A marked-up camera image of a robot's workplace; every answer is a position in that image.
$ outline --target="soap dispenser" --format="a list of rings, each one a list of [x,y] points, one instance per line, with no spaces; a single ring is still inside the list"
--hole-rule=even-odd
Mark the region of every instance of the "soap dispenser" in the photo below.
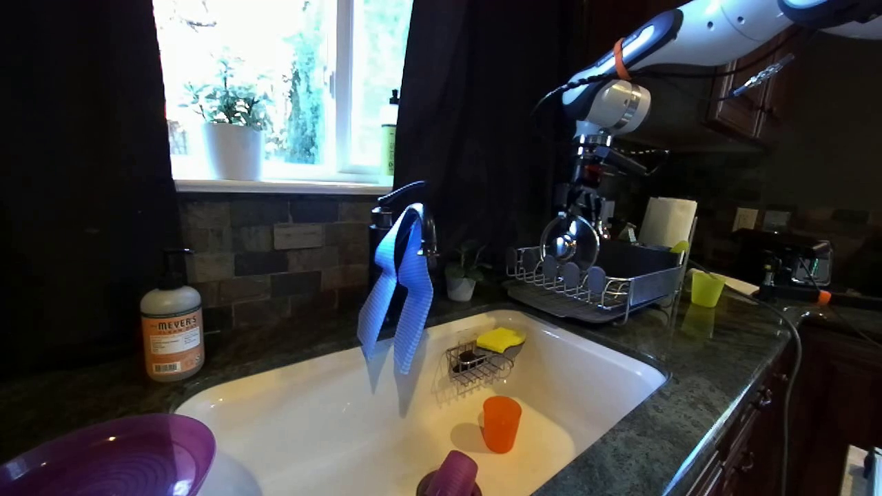
[[[395,176],[395,135],[398,135],[398,106],[400,106],[400,96],[398,96],[398,88],[388,94],[388,106],[385,110],[381,114],[381,134],[384,134],[384,156],[381,156],[381,162],[384,162],[384,175],[385,176]]]
[[[203,364],[202,295],[187,286],[187,248],[163,252],[163,275],[140,299],[144,371],[158,384],[177,384]]]

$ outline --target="wooden cabinet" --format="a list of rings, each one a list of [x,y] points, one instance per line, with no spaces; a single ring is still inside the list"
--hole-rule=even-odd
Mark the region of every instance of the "wooden cabinet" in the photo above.
[[[752,390],[733,428],[690,489],[693,496],[781,495],[784,398],[795,355],[784,353]]]
[[[762,51],[727,63],[713,87],[708,128],[756,147],[774,145],[788,114],[791,59],[795,37],[784,34],[766,43]],[[774,63],[781,63],[784,72],[763,87],[745,91],[741,96],[733,96],[740,87]]]
[[[847,446],[882,445],[882,350],[840,331],[803,331],[791,495],[839,495]]]

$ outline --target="yellow cup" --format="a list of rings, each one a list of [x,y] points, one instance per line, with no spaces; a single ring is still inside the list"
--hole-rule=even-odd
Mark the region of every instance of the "yellow cup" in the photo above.
[[[693,303],[695,307],[713,310],[719,303],[723,286],[724,286],[723,280],[717,280],[713,273],[693,271]]]

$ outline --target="window sill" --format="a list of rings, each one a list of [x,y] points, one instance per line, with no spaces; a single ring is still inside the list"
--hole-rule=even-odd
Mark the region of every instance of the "window sill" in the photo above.
[[[327,169],[265,165],[253,179],[225,179],[174,158],[170,171],[181,197],[384,197],[392,191],[392,176]]]

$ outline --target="white sink basin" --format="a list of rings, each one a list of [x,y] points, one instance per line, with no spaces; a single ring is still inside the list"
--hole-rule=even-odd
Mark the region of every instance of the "white sink basin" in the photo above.
[[[497,380],[457,384],[447,350],[497,326],[526,333],[525,350]],[[654,368],[542,320],[489,313],[428,328],[407,379],[395,375],[388,350],[366,364],[352,347],[212,386],[179,415],[217,439],[203,495],[413,496],[460,450],[476,460],[485,496],[515,496],[542,486],[662,384]],[[507,455],[485,450],[479,433],[483,401],[494,395],[520,406]]]

